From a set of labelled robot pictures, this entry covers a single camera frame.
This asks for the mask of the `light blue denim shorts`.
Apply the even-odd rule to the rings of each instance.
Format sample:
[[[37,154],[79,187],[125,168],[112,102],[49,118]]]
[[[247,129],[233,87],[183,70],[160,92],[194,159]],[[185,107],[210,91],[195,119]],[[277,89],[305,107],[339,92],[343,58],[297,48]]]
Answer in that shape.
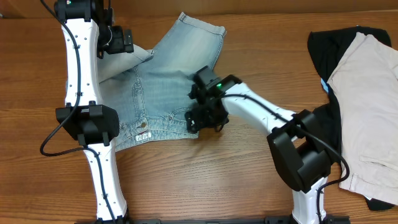
[[[196,139],[184,114],[194,102],[188,97],[193,75],[214,68],[223,47],[223,26],[181,13],[172,28],[150,50],[106,55],[98,62],[104,104],[117,111],[117,151],[151,141]]]

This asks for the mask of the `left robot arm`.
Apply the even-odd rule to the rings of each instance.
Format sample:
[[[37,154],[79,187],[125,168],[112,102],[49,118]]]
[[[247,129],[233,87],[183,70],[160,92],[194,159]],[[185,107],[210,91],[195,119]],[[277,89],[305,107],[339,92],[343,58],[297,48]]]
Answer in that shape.
[[[105,54],[132,53],[130,30],[114,25],[103,1],[56,1],[52,14],[61,23],[67,51],[65,105],[55,110],[59,123],[89,162],[96,194],[96,223],[130,223],[116,165],[116,110],[105,106],[97,61]]]

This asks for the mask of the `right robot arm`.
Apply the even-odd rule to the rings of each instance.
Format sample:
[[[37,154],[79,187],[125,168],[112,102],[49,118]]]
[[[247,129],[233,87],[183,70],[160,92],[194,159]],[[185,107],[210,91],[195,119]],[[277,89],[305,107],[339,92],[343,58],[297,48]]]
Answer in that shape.
[[[188,95],[196,100],[185,114],[188,132],[204,128],[219,132],[235,115],[266,135],[276,171],[294,198],[292,214],[283,222],[328,222],[321,186],[327,182],[334,156],[312,112],[295,113],[273,105],[234,75],[220,78],[207,66],[193,75]]]

